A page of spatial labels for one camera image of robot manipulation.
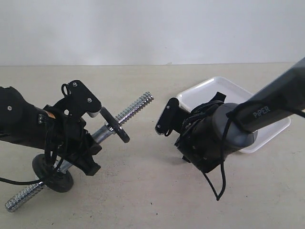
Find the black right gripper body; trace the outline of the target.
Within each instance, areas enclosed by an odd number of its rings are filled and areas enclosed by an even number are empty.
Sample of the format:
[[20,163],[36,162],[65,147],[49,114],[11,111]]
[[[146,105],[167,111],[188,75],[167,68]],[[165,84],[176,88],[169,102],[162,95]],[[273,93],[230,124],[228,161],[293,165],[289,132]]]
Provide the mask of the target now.
[[195,107],[182,122],[174,144],[203,173],[211,172],[225,160],[221,152],[224,127],[218,129],[213,117],[223,104],[221,100],[214,100]]

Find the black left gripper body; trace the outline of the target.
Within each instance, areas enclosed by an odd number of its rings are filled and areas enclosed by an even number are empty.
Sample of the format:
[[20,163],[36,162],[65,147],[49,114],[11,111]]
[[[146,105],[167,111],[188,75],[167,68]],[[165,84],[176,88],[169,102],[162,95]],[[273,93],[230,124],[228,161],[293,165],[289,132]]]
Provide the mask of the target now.
[[62,111],[54,105],[46,105],[47,114],[41,120],[46,125],[44,155],[48,165],[55,164],[60,156],[69,161],[69,155],[84,152],[83,139],[88,130],[83,117],[74,119],[68,110]]

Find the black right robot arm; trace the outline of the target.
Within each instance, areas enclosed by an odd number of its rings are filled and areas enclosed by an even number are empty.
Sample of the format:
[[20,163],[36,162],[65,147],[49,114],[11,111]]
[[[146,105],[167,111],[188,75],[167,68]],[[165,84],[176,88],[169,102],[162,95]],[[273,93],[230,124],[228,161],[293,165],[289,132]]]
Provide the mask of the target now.
[[203,173],[251,146],[258,130],[291,115],[305,115],[305,60],[301,59],[247,101],[216,102],[184,120],[177,149]]

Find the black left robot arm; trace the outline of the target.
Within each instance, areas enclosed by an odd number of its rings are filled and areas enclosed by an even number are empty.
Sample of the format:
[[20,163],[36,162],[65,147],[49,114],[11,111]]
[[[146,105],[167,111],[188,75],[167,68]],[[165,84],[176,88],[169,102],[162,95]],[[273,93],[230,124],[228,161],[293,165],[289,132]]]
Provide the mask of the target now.
[[59,156],[93,176],[101,168],[93,156],[102,148],[85,129],[83,115],[95,117],[102,104],[86,86],[63,87],[68,90],[63,98],[44,108],[30,104],[11,86],[1,87],[0,139],[43,150],[48,167]]

